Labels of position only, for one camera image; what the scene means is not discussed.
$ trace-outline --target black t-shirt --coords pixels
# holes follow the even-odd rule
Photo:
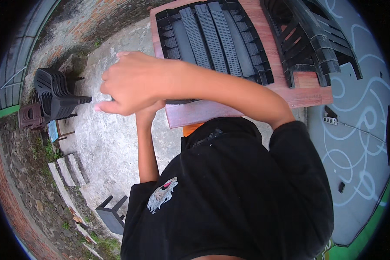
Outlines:
[[[244,118],[182,138],[158,182],[131,188],[121,259],[311,259],[333,231],[328,179],[305,125],[277,128],[270,151]]]

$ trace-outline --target concrete step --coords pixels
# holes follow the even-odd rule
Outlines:
[[[82,169],[81,161],[75,153],[57,160],[59,172],[63,176],[67,186],[83,186],[89,180]]]
[[[69,164],[71,165],[71,169],[76,179],[78,180],[79,185],[82,186],[89,183],[87,175],[84,173],[83,170],[81,170],[82,165],[80,163],[81,161],[79,160],[77,154],[76,153],[68,154],[68,161]]]
[[[71,207],[74,213],[81,219],[81,222],[86,225],[84,218],[79,214],[78,209],[76,208],[75,204],[73,203],[71,196],[69,195],[67,189],[65,188],[65,185],[63,184],[61,175],[59,174],[59,171],[57,169],[57,166],[55,163],[49,163],[48,164],[49,169],[51,170],[52,177],[55,180],[55,183],[57,185],[57,189],[59,191],[59,194],[61,195],[61,198],[65,201],[66,205],[68,207]]]

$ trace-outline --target brick wall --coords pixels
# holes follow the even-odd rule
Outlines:
[[[43,234],[39,234],[33,227],[21,207],[19,206],[15,195],[8,183],[8,179],[3,169],[2,159],[0,157],[0,201],[3,210],[6,212],[10,225],[20,235],[26,247],[38,259],[63,259],[63,257],[49,247],[44,241],[47,238]]]
[[[27,104],[37,68],[58,67],[73,52],[88,53],[126,26],[150,15],[150,9],[171,0],[61,1],[46,24],[29,61],[22,104]]]

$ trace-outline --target electrical outlet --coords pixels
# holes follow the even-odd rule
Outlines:
[[[325,123],[333,124],[334,126],[338,125],[338,121],[333,117],[323,117],[323,121]]]

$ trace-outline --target weathered wall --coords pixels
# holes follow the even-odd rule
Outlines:
[[[22,208],[21,198],[13,183],[8,181],[0,156],[0,201],[6,212],[10,225],[20,236],[21,240],[39,259],[63,259],[58,250],[53,247],[46,236],[34,224],[34,221]]]
[[[104,39],[170,0],[62,0],[40,35],[29,62],[21,104],[28,103],[37,68],[59,68],[74,53],[87,54]]]
[[[53,184],[39,131],[19,129],[14,115],[1,122],[0,199],[11,225],[38,259],[80,259],[82,236]]]

